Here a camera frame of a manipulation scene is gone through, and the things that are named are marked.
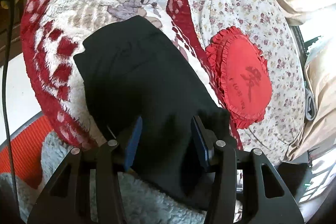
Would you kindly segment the black pants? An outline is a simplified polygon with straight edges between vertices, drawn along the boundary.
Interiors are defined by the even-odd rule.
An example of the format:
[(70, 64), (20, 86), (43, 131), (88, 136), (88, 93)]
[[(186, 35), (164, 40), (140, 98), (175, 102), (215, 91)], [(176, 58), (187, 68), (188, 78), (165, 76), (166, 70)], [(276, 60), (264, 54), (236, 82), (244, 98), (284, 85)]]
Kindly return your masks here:
[(142, 133), (132, 169), (170, 197), (207, 210), (212, 178), (191, 138), (198, 116), (218, 138), (229, 135), (229, 112), (213, 101), (171, 40), (141, 16), (100, 28), (74, 56), (88, 111), (105, 139)]

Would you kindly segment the red floor mat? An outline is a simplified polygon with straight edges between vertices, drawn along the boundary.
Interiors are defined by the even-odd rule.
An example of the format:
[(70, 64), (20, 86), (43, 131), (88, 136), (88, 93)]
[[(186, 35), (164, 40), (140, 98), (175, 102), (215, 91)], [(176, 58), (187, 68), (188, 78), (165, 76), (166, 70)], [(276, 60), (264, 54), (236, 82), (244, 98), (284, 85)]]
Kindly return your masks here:
[(33, 189), (42, 182), (42, 145), (52, 131), (49, 119), (43, 115), (11, 141), (15, 175)]

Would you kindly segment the light grey fluffy blanket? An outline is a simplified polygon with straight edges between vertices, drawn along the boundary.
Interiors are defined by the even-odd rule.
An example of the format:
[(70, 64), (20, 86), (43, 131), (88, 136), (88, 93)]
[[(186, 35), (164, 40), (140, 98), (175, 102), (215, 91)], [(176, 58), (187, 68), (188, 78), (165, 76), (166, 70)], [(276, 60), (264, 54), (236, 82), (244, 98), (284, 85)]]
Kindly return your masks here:
[[(38, 195), (62, 162), (71, 145), (64, 143), (55, 132), (50, 132), (41, 152), (42, 182), (37, 189), (16, 178), (20, 216), (24, 223)], [(144, 181), (128, 173), (119, 173), (120, 191), (128, 223), (203, 223), (206, 212), (191, 209)]]

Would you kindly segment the grey folded cloth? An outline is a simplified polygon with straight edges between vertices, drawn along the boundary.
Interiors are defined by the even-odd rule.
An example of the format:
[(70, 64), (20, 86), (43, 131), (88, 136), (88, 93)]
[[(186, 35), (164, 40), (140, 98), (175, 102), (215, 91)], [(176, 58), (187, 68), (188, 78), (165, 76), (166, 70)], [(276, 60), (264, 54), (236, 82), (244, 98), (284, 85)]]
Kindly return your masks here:
[(316, 111), (314, 95), (309, 88), (305, 88), (305, 118), (308, 121), (313, 121), (316, 116)]

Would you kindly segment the red heart ruffled pillow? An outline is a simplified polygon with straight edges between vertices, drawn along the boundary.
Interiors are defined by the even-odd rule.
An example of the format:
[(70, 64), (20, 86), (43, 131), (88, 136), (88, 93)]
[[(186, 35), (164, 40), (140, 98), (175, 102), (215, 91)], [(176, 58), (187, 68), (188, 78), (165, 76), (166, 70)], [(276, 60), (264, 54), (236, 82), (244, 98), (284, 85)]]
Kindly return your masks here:
[(220, 30), (206, 47), (215, 87), (237, 129), (264, 119), (272, 96), (267, 60), (256, 44), (235, 27)]

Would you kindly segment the red white floral fleece blanket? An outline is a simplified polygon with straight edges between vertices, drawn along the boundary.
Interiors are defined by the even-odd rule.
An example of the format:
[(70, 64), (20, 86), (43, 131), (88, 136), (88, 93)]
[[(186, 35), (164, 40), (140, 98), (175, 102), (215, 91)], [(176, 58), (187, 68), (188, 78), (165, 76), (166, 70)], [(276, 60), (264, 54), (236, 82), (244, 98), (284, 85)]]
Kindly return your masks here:
[(74, 55), (99, 28), (142, 16), (187, 59), (218, 106), (224, 106), (205, 49), (214, 36), (209, 0), (27, 0), (21, 40), (36, 98), (67, 143), (91, 148), (105, 139), (89, 114)]

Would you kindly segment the beige curtain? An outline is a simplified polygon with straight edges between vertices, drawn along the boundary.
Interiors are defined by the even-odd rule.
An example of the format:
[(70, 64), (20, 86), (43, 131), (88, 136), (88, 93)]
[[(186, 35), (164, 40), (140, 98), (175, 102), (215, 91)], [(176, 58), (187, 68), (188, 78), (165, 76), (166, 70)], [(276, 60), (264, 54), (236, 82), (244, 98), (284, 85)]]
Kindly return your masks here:
[(288, 23), (320, 31), (322, 37), (308, 55), (304, 76), (314, 95), (317, 114), (288, 149), (294, 160), (309, 149), (335, 142), (335, 0), (277, 0)]

